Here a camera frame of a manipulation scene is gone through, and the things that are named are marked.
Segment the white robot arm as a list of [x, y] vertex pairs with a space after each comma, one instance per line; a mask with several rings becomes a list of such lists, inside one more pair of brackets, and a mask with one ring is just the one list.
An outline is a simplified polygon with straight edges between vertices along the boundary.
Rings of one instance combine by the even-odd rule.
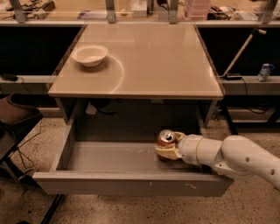
[[280, 189], [280, 159], [244, 136], [227, 136], [221, 141], [164, 129], [155, 152], [161, 160], [206, 165], [230, 178], [255, 174]]

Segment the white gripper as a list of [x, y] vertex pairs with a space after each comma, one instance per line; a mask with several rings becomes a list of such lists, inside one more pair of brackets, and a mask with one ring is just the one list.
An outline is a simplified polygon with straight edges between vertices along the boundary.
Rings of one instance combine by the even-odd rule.
[[182, 158], [182, 160], [191, 165], [199, 165], [197, 159], [197, 149], [203, 136], [199, 135], [188, 135], [186, 136], [183, 132], [175, 131], [175, 141], [178, 144], [178, 148], [175, 145], [170, 147], [159, 147], [155, 148], [157, 155], [160, 158], [177, 160]]

